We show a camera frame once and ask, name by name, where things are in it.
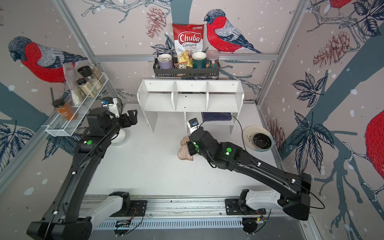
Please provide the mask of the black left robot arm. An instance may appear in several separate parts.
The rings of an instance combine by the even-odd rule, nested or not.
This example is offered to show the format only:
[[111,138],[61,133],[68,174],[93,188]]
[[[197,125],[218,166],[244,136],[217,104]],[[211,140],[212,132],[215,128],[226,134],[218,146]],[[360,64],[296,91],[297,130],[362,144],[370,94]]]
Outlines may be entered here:
[[90,217],[79,217],[83,197],[112,139],[123,128],[137,124],[137,110],[116,117],[106,108],[90,110],[89,127],[75,147],[73,162],[53,203],[42,219],[30,223],[27,235],[34,240],[87,240]]

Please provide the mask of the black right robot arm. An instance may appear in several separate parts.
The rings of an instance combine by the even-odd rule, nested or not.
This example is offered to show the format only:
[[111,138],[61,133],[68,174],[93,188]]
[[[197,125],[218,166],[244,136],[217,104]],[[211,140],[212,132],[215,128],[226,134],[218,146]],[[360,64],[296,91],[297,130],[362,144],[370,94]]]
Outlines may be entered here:
[[192,156],[199,154],[212,168],[244,174],[271,187],[281,194],[277,203],[285,214],[297,220],[308,220],[311,203],[309,174],[296,175],[273,167],[233,143],[219,143],[203,128],[192,132],[188,148]]

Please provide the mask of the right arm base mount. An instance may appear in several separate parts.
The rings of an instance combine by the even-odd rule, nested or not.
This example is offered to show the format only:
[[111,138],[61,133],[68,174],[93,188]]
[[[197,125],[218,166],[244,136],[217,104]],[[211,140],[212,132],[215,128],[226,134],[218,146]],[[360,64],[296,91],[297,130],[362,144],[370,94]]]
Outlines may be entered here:
[[225,199],[226,215],[237,216],[237,215],[266,215],[266,209],[254,210],[248,207],[246,204],[240,205],[239,199]]

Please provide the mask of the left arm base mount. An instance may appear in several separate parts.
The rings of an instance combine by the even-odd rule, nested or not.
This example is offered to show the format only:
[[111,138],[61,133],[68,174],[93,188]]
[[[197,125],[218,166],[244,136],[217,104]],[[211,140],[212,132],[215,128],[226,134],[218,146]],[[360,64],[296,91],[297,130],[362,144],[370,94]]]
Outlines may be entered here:
[[111,217],[143,217],[147,210],[148,201],[146,200],[131,200],[130,205],[127,207],[123,204],[123,207],[112,214]]

